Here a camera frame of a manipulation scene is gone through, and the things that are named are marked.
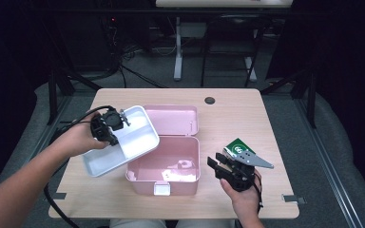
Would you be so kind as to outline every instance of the chair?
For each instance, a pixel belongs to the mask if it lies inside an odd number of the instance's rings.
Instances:
[[[245,87],[247,87],[254,63],[257,59],[263,33],[271,24],[272,20],[270,18],[255,14],[224,14],[210,20],[206,28],[204,46],[202,48],[201,86],[203,86],[206,69],[228,69],[246,70],[247,78]],[[226,57],[240,56],[242,60],[251,58],[251,66],[207,66],[207,64],[209,65],[207,60],[211,55]]]

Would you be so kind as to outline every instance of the person's left arm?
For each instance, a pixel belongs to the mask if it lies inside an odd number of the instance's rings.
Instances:
[[[84,121],[89,122],[94,115]],[[21,227],[50,177],[66,159],[107,145],[93,139],[90,123],[74,125],[0,184],[0,227]]]

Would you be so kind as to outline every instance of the white desk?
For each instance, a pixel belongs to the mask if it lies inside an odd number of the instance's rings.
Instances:
[[[214,104],[204,99],[213,97]],[[201,177],[194,196],[155,197],[134,192],[125,177],[126,165],[100,178],[90,177],[82,156],[71,158],[58,187],[66,193],[56,199],[70,218],[96,219],[235,219],[231,200],[221,189],[207,157],[215,158],[236,138],[242,139],[275,168],[259,168],[262,174],[264,219],[294,219],[298,206],[285,202],[282,194],[293,195],[277,141],[259,91],[219,88],[105,88],[100,89],[92,108],[112,105],[117,109],[133,105],[193,105],[198,109]],[[59,218],[49,209],[49,215]]]
[[[289,9],[293,0],[156,0],[156,7],[159,8],[248,8],[248,9]],[[183,54],[181,47],[181,23],[177,17],[176,23],[176,65],[174,67],[174,80],[182,78]],[[250,66],[249,58],[245,63]],[[256,81],[255,73],[250,77],[251,81]]]

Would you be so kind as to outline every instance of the gray carpet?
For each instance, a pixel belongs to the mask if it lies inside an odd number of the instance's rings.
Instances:
[[[124,60],[124,65],[164,86],[199,87],[201,55],[198,45],[200,43],[200,41],[191,40],[185,44],[182,80],[179,82],[175,82],[172,76],[175,52],[164,55],[171,49],[162,49],[163,54],[156,51],[151,54],[137,51],[133,58]],[[275,44],[274,39],[264,40],[255,66],[259,80],[251,83],[249,87],[263,89],[269,85],[264,78]],[[124,71],[124,74],[127,87],[153,87],[129,72]],[[85,75],[87,77],[95,76],[94,73]],[[205,87],[243,87],[244,80],[243,77],[207,78]],[[90,88],[78,82],[73,83],[77,89],[74,96],[68,99],[59,93],[60,102],[63,101],[62,104],[66,104],[64,112],[59,117],[60,121],[71,121],[80,116],[89,109],[94,98],[94,92]],[[111,77],[95,81],[95,83],[102,87],[124,87],[120,71]],[[265,219],[263,222],[266,227],[350,227],[327,175],[321,168],[316,144],[307,123],[301,119],[303,113],[298,110],[297,103],[287,93],[290,88],[290,85],[285,85],[277,93],[262,98],[294,192],[297,196],[304,197],[307,203],[299,206],[300,214],[296,219]],[[41,150],[46,143],[44,140],[50,137],[47,135],[49,127],[46,125],[49,118],[48,85],[42,85],[35,92],[38,95],[38,104],[27,129],[0,177],[0,182],[24,165],[35,150]],[[317,133],[365,227],[365,183],[353,166],[352,148],[346,132],[329,105],[319,96],[317,96],[316,124]],[[61,176],[62,172],[52,178],[50,192],[55,192]],[[50,218],[48,208],[49,205],[42,194],[24,227],[68,227],[61,219]],[[75,219],[74,221],[80,227],[94,228],[108,225],[108,220],[102,219]]]

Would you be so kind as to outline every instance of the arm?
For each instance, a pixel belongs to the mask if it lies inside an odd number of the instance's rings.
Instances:
[[[90,121],[94,115],[84,121]],[[51,175],[66,159],[106,146],[106,142],[93,139],[90,123],[74,125],[0,184],[0,227],[21,227]]]
[[[260,189],[260,180],[255,178],[255,184]],[[242,227],[262,228],[262,222],[259,220],[258,207],[259,198],[254,187],[248,190],[237,192],[234,190],[227,180],[221,179],[221,187],[224,192],[230,197],[233,204],[233,209],[241,222]]]

